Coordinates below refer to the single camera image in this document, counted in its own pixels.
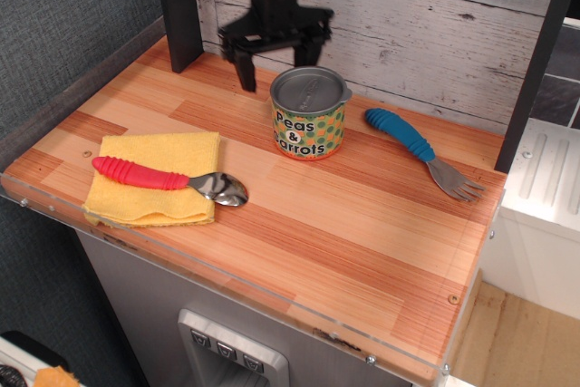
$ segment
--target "silver spoon head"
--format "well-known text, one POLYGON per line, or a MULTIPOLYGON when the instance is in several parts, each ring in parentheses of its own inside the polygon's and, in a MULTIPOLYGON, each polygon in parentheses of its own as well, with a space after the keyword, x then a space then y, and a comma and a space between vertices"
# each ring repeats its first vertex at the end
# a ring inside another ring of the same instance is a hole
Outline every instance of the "silver spoon head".
POLYGON ((212 172, 189 180, 189 185, 207 199, 223 206, 243 206, 247 203, 246 187, 224 172, 212 172))

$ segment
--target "can label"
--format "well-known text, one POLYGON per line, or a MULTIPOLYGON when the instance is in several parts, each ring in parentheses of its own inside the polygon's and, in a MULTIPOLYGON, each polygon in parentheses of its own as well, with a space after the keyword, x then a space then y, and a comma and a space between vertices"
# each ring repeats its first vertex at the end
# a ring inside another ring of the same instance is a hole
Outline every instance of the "can label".
POLYGON ((274 140, 285 155, 299 160, 330 156, 343 141, 344 104, 315 117, 295 115, 273 106, 274 140))

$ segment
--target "fork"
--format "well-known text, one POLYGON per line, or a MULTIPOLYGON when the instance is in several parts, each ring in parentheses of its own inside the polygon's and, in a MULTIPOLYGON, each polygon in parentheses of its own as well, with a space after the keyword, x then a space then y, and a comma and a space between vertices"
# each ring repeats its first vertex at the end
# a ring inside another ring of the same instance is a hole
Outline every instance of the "fork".
POLYGON ((421 134, 396 113, 382 108, 369 109, 364 114, 374 128, 392 135, 415 157, 427 164, 435 183, 454 199, 474 201, 481 197, 483 186, 464 177, 459 171, 435 156, 435 151, 421 134))

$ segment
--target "gray fabric wall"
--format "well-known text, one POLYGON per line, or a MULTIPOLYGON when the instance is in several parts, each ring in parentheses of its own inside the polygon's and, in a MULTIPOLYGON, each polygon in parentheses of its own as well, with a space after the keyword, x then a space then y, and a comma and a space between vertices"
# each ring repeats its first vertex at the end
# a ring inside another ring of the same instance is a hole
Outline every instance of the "gray fabric wall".
MULTIPOLYGON (((96 91, 108 79, 94 68, 121 69, 130 59, 118 51, 160 16, 160 0, 0 0, 0 140, 63 106, 91 72, 96 91)), ((140 385, 74 242, 65 226, 0 198, 0 333, 47 345, 88 386, 140 385)))

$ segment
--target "can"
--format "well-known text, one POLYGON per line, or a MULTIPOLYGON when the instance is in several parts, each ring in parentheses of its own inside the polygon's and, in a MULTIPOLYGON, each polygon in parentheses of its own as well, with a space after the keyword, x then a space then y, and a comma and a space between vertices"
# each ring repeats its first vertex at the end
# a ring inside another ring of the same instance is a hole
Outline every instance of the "can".
POLYGON ((319 160, 334 154, 344 136, 344 105, 353 92, 340 74, 324 67, 296 67, 270 87, 274 140, 293 159, 319 160))

